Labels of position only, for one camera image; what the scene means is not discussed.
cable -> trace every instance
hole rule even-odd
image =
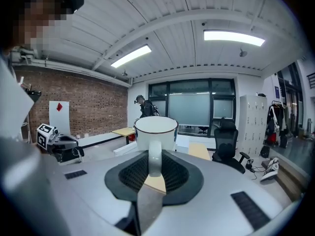
[[[265,172],[265,171],[267,170],[267,169],[266,169],[266,170],[264,170],[264,171],[255,171],[255,169],[258,169],[258,168],[264,168],[264,167],[263,167],[263,166],[261,166],[261,167],[256,167],[256,166],[255,166],[255,167],[253,167],[253,168],[250,169],[250,172],[253,172],[253,173],[254,173],[254,176],[255,176],[255,178],[253,178],[253,179],[251,179],[251,180],[256,180],[256,179],[257,179],[257,176],[256,176],[256,174],[255,174],[256,172]]]
[[[253,171],[253,173],[254,173],[254,175],[255,175],[256,178],[253,178],[253,179],[251,179],[251,180],[256,180],[256,179],[257,179],[257,176],[256,176],[256,174],[255,174],[255,171]]]

black chair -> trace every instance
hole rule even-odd
[[[206,130],[208,130],[208,127],[198,127],[199,129],[201,129],[201,131],[198,132],[198,134],[207,134]]]
[[[237,161],[235,158],[235,148],[238,136],[238,130],[235,124],[229,121],[224,121],[221,128],[214,130],[216,139],[216,152],[212,156],[212,160],[215,162],[223,163],[225,165],[231,166],[238,170],[240,173],[244,174],[245,169],[241,162],[244,158],[249,159],[250,157],[240,152],[242,158]]]

white locker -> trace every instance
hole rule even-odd
[[[238,148],[249,156],[258,156],[266,132],[267,98],[253,95],[240,97]]]

ceiling light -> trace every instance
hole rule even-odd
[[[127,54],[126,56],[122,57],[121,59],[117,60],[116,62],[112,63],[111,65],[115,68],[127,63],[130,60],[133,60],[139,56],[142,56],[146,53],[150,53],[151,49],[149,48],[148,45],[145,45],[135,51],[133,51],[132,53]]]
[[[261,46],[264,39],[237,33],[237,32],[230,32],[230,31],[218,31],[218,30],[205,30],[204,31],[204,39],[205,40],[229,40],[229,41],[237,41],[243,42],[247,44],[252,44],[256,46]]]

ceiling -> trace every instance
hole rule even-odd
[[[218,66],[269,76],[304,51],[302,34],[279,0],[85,0],[68,24],[71,29],[54,44],[38,47],[42,59],[49,56],[119,79],[125,70],[135,82]],[[204,30],[237,31],[266,41],[261,47],[204,41]],[[145,44],[151,53],[111,67]],[[246,57],[239,57],[241,48]]]

